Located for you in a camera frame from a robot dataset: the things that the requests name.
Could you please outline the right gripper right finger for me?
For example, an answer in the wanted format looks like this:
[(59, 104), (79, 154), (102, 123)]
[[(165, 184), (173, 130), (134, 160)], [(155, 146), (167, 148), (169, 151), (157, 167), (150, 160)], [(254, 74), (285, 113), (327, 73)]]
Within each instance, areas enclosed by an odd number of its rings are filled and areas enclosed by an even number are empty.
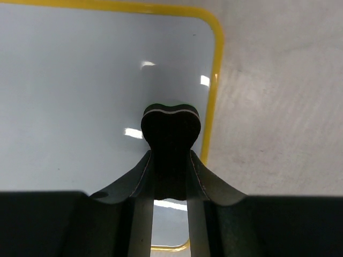
[(342, 198), (246, 195), (187, 158), (192, 256), (342, 256)]

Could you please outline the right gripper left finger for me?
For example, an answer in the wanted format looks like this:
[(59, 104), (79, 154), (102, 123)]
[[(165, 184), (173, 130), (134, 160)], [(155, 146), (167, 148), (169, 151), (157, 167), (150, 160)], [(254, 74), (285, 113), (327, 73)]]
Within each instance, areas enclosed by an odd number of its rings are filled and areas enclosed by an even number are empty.
[(149, 256), (153, 154), (105, 188), (1, 193), (1, 256)]

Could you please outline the black whiteboard eraser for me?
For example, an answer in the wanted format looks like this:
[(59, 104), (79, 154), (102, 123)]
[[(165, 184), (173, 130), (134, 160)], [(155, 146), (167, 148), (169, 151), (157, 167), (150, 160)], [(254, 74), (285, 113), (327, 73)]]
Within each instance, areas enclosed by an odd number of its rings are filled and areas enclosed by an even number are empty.
[(188, 104), (151, 104), (141, 130), (153, 154), (155, 199), (186, 200), (187, 158), (201, 130), (198, 111)]

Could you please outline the yellow framed whiteboard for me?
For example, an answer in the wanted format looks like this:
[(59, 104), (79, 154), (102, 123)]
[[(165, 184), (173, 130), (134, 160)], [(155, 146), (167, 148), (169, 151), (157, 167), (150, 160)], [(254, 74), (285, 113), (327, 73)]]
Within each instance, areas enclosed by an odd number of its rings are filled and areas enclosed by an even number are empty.
[(59, 256), (75, 201), (148, 150), (153, 103), (190, 104), (205, 161), (223, 31), (205, 9), (1, 1), (1, 256)]

